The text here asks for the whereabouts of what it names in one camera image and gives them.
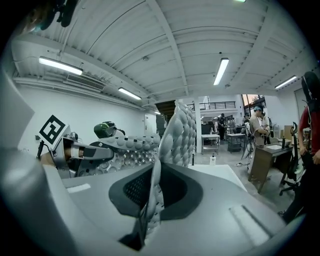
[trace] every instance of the doorway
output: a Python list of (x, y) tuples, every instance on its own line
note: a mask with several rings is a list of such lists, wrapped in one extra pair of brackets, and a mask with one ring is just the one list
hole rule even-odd
[(153, 133), (153, 124), (151, 116), (144, 114), (144, 135), (151, 135)]

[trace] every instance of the red shirt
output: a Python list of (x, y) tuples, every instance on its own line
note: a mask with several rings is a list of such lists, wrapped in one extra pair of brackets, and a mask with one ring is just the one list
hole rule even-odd
[[(312, 112), (311, 115), (311, 153), (315, 154), (320, 150), (320, 111), (318, 112)], [(299, 129), (302, 131), (305, 128), (310, 127), (309, 125), (309, 111), (308, 107), (305, 107), (300, 123), (299, 123)]]

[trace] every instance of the fluorescent light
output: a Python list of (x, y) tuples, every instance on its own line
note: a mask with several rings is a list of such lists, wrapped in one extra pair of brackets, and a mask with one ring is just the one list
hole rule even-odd
[(216, 75), (214, 83), (213, 83), (214, 86), (217, 86), (220, 83), (221, 78), (223, 77), (223, 75), (224, 75), (224, 73), (226, 71), (226, 68), (228, 66), (228, 63), (229, 63), (229, 59), (228, 58), (222, 58), (221, 59), (219, 71), (218, 71), (218, 74)]
[(57, 69), (62, 69), (71, 73), (75, 73), (77, 75), (81, 75), (82, 74), (82, 69), (78, 68), (76, 66), (72, 66), (66, 63), (63, 63), (61, 61), (57, 61), (55, 59), (51, 59), (51, 58), (46, 58), (43, 56), (39, 57), (39, 63), (40, 64), (44, 64), (44, 65), (48, 65)]
[(280, 83), (279, 85), (277, 85), (276, 87), (274, 87), (275, 89), (278, 89), (284, 85), (286, 85), (287, 83), (290, 83), (292, 80), (295, 80), (297, 78), (296, 75), (294, 75), (293, 77), (289, 78), (288, 80), (284, 81), (283, 83)]
[(123, 94), (129, 95), (130, 97), (136, 99), (136, 100), (141, 100), (141, 98), (135, 94), (133, 94), (132, 92), (123, 89), (122, 87), (118, 89), (119, 92), (122, 92)]

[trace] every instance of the floor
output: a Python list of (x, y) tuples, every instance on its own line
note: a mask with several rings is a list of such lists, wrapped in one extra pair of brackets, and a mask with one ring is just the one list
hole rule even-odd
[[(216, 156), (217, 165), (229, 165), (235, 174), (239, 177), (240, 181), (246, 188), (249, 194), (253, 197), (273, 209), (275, 212), (284, 211), (288, 208), (294, 199), (295, 193), (291, 191), (284, 192), (282, 196), (279, 196), (280, 190), (286, 188), (287, 185), (279, 186), (280, 180), (283, 176), (282, 173), (273, 173), (267, 178), (264, 183), (262, 191), (258, 194), (259, 183), (252, 183), (248, 181), (248, 170), (247, 166), (237, 167), (236, 164), (243, 163), (247, 164), (248, 160), (241, 160), (243, 151), (232, 152), (227, 151), (228, 142), (223, 140), (220, 143), (219, 154)], [(194, 163), (196, 165), (208, 165), (210, 163), (210, 156), (213, 150), (210, 146), (205, 146), (203, 154), (196, 153), (194, 156)]]

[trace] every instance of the gray table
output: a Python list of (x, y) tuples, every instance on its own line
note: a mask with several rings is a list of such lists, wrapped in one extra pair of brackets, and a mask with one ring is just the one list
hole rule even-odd
[(234, 151), (240, 151), (242, 148), (245, 147), (245, 138), (246, 136), (242, 133), (236, 133), (236, 134), (231, 134), (229, 133), (227, 135), (228, 137), (228, 151), (234, 152)]

